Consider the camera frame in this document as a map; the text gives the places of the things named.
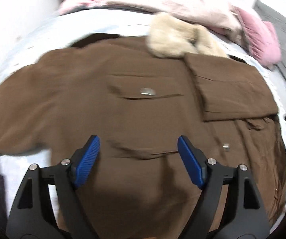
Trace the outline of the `brown coat with fur collar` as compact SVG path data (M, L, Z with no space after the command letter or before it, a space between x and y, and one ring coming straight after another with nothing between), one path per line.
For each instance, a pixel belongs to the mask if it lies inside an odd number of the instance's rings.
M0 154L27 171L13 238L268 238L285 205L278 107L259 71L157 14L146 37L79 41L0 84Z

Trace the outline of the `beige pink padded jacket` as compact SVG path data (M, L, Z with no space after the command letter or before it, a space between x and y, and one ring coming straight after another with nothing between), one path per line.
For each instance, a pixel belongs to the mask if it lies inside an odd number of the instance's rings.
M232 41L236 41L242 31L230 0L64 0L59 14L108 6L130 7L150 13L168 12L180 20L206 26Z

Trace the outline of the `white lace bed cloth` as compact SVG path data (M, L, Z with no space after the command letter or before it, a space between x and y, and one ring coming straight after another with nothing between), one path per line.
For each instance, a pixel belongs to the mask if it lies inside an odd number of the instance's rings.
M246 164L270 224L286 210L276 98L206 27L158 13L145 36L11 53L0 83L0 153L42 146L56 163L98 135L99 161L78 196L101 236L183 229L200 189L179 157L181 135L226 166Z

